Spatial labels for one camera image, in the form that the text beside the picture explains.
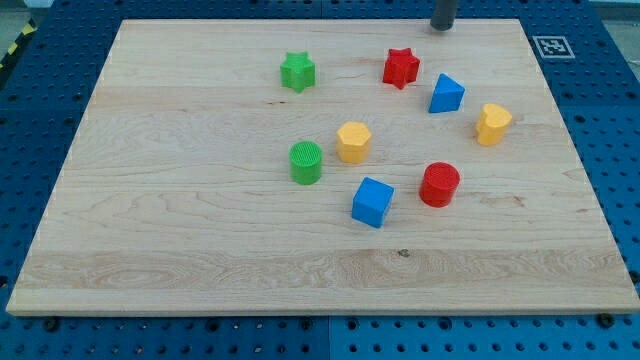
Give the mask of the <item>grey cylindrical robot arm tip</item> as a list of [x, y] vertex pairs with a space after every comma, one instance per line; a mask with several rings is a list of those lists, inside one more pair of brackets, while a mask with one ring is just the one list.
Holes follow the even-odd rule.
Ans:
[[455, 22], [459, 0], [435, 0], [430, 25], [437, 31], [450, 30]]

